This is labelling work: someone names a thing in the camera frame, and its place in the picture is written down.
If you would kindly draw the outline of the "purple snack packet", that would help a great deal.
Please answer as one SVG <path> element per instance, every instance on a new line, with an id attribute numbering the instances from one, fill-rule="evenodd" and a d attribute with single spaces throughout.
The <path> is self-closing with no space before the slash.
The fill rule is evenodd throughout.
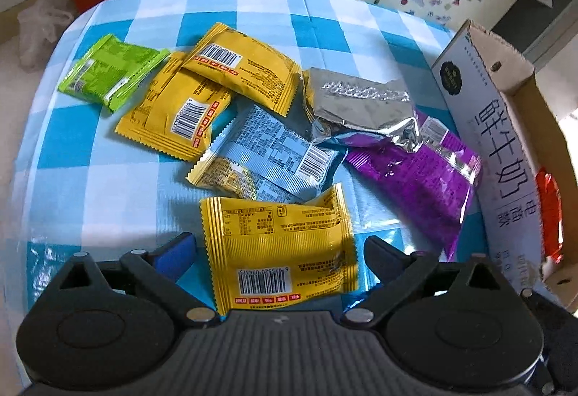
<path id="1" fill-rule="evenodd" d="M 453 261 L 482 160 L 438 119 L 417 111 L 417 121 L 422 143 L 416 152 L 387 143 L 352 149 L 346 161 Z"/>

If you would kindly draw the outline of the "light blue snack packet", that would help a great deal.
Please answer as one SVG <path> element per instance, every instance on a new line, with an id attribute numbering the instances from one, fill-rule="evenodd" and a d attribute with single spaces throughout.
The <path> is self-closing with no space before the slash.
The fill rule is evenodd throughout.
<path id="1" fill-rule="evenodd" d="M 240 198 L 304 203 L 333 184 L 344 155 L 314 145 L 260 106 L 245 109 L 186 176 L 203 189 Z"/>

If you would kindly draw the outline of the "open cardboard box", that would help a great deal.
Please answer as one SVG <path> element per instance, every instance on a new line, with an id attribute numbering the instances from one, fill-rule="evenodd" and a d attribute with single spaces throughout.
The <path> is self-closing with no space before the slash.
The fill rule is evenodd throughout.
<path id="1" fill-rule="evenodd" d="M 467 20 L 432 72 L 461 139 L 482 158 L 477 195 L 492 259 L 516 290 L 545 288 L 577 309 L 577 179 L 560 125 L 534 66 L 512 45 Z M 535 176 L 560 190 L 562 259 L 544 255 Z"/>

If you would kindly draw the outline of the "yellow snack packet bottom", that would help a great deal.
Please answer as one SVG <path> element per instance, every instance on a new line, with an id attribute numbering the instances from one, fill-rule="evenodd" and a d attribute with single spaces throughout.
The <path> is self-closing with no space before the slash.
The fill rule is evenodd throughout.
<path id="1" fill-rule="evenodd" d="M 272 310 L 359 287 L 339 184 L 304 204 L 224 196 L 200 202 L 216 309 Z"/>

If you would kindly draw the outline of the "silver foil snack packet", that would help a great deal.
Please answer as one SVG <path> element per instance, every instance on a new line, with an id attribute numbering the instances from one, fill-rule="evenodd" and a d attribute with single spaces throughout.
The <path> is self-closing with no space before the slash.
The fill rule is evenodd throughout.
<path id="1" fill-rule="evenodd" d="M 316 145 L 421 146 L 417 111 L 402 79 L 378 83 L 312 67 L 303 72 L 304 108 Z"/>

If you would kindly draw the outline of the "red snack packet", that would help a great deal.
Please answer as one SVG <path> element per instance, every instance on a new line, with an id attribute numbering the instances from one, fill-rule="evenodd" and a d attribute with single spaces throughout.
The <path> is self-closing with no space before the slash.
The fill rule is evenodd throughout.
<path id="1" fill-rule="evenodd" d="M 542 244 L 544 255 L 553 263 L 560 263 L 563 247 L 562 207 L 560 190 L 555 177 L 542 167 L 535 176 L 540 200 Z"/>

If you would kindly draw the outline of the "green snack packet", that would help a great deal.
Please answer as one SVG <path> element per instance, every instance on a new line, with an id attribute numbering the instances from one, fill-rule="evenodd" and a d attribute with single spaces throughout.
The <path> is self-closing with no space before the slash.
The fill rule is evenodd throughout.
<path id="1" fill-rule="evenodd" d="M 128 44 L 108 34 L 74 64 L 58 91 L 116 112 L 170 54 L 168 49 Z"/>

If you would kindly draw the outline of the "clear plastic bag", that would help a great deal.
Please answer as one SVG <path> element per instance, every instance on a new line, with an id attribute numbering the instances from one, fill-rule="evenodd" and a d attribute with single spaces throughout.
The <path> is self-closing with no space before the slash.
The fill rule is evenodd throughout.
<path id="1" fill-rule="evenodd" d="M 36 0 L 18 14 L 19 60 L 23 70 L 41 69 L 77 16 L 73 0 Z"/>

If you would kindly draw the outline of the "yellow snack packet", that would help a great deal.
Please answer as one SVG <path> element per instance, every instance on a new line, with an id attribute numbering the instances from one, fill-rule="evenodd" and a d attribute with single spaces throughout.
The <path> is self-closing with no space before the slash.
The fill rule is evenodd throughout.
<path id="1" fill-rule="evenodd" d="M 221 22 L 195 45 L 183 67 L 282 117 L 301 80 L 301 67 L 293 59 Z"/>
<path id="2" fill-rule="evenodd" d="M 233 94 L 184 68 L 186 54 L 174 52 L 155 75 L 142 102 L 121 117 L 115 133 L 183 161 L 196 161 L 216 132 L 213 123 Z"/>
<path id="3" fill-rule="evenodd" d="M 272 310 L 359 287 L 339 184 L 304 204 L 224 196 L 200 202 L 216 309 Z"/>

